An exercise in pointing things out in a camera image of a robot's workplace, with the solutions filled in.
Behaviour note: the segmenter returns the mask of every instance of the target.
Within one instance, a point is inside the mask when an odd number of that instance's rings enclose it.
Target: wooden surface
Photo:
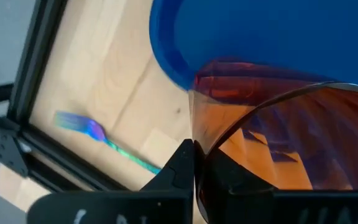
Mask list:
[[[159,67],[149,40],[152,0],[71,0],[30,123],[132,190],[154,175],[83,134],[53,125],[57,110],[101,123],[121,147],[163,166],[190,138],[188,95]],[[27,210],[48,192],[0,166],[0,196]],[[195,214],[195,222],[202,218]]]

